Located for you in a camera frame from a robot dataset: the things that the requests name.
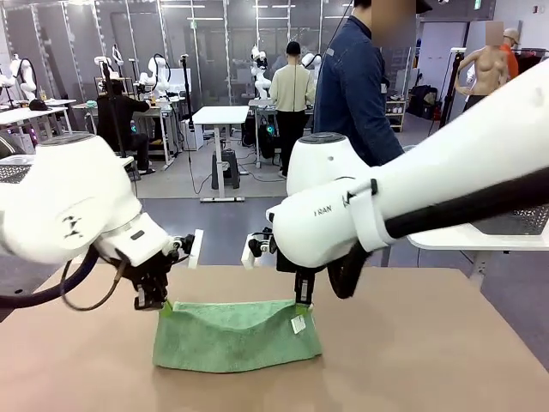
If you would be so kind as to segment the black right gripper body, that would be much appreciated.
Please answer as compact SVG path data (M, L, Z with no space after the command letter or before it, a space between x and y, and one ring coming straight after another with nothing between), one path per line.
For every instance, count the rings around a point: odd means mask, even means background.
M315 275L326 269L326 265L317 266L314 268L307 268L304 266L297 265L291 262L280 249L276 251L276 263L275 268L278 272L281 273L292 273L292 274L305 274L305 275Z

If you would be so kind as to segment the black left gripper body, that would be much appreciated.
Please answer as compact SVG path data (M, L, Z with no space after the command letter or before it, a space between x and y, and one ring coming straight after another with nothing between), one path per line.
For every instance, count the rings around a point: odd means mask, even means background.
M132 264L128 256L119 253L120 263L124 264L122 277L131 281L134 290L138 285L147 291L148 300L152 300L153 292L159 282L167 282L167 274L172 266L179 262L179 247L173 246L167 252L159 251L142 264Z

